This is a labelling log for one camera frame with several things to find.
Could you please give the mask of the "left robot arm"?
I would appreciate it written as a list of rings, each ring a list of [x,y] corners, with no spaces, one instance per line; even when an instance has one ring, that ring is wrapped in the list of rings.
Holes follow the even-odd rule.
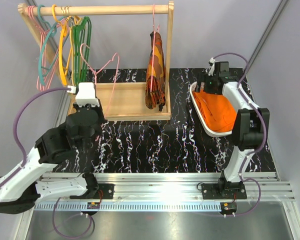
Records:
[[[80,148],[89,148],[101,135],[105,117],[101,105],[73,105],[75,113],[68,115],[58,127],[47,130],[14,171],[0,177],[0,213],[16,215],[32,209],[36,204],[62,197],[92,199],[100,189],[93,173],[84,172],[75,178],[42,181],[40,177],[76,156]]]

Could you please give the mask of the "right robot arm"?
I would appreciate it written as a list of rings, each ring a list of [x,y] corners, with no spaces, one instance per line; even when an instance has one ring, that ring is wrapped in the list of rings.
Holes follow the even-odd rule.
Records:
[[[231,75],[227,61],[212,58],[209,64],[209,73],[199,75],[195,90],[225,97],[236,111],[236,118],[231,131],[234,148],[230,161],[217,183],[202,184],[202,194],[207,199],[246,199],[243,173],[267,141],[270,112],[251,100],[237,77]]]

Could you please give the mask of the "orange trousers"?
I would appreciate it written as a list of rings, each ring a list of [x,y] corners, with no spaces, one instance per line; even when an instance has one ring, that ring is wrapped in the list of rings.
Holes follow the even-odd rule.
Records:
[[[233,129],[237,112],[223,95],[192,92],[200,114],[213,132],[225,133]]]

